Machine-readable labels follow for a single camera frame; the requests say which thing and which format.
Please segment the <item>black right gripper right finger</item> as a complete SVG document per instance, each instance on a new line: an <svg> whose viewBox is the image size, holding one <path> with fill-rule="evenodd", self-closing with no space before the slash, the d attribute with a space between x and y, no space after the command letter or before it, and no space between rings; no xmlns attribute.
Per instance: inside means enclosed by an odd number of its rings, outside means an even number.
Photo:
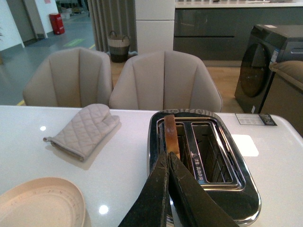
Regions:
<svg viewBox="0 0 303 227"><path fill-rule="evenodd" d="M235 221L208 195L175 153L168 154L169 193L184 227L236 227Z"/></svg>

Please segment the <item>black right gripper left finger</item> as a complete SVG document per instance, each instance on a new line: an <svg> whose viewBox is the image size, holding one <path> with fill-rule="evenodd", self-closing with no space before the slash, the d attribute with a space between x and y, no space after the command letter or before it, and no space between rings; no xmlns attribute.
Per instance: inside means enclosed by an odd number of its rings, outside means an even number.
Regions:
<svg viewBox="0 0 303 227"><path fill-rule="evenodd" d="M169 166L161 151L137 200L125 215L120 227L165 227L169 201Z"/></svg>

